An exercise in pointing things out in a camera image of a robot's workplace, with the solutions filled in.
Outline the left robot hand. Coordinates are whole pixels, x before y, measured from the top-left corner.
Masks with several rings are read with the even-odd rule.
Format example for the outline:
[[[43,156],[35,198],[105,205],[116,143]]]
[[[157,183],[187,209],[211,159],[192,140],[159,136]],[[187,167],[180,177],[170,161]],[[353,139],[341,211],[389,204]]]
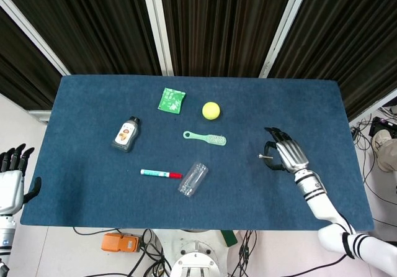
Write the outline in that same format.
[[[42,187],[41,177],[36,177],[33,188],[24,193],[25,174],[30,155],[35,148],[24,150],[25,143],[1,153],[1,216],[13,216],[24,204],[37,197]]]

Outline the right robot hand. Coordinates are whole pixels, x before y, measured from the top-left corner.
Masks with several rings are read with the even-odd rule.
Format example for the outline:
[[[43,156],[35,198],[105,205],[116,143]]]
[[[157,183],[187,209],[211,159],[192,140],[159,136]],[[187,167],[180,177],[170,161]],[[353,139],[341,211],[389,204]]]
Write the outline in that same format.
[[[265,127],[264,129],[274,139],[274,142],[267,141],[264,146],[265,158],[263,161],[268,168],[275,171],[288,171],[293,174],[307,169],[309,161],[297,141],[276,127]],[[270,159],[268,153],[271,148],[278,151],[281,164],[275,164]]]

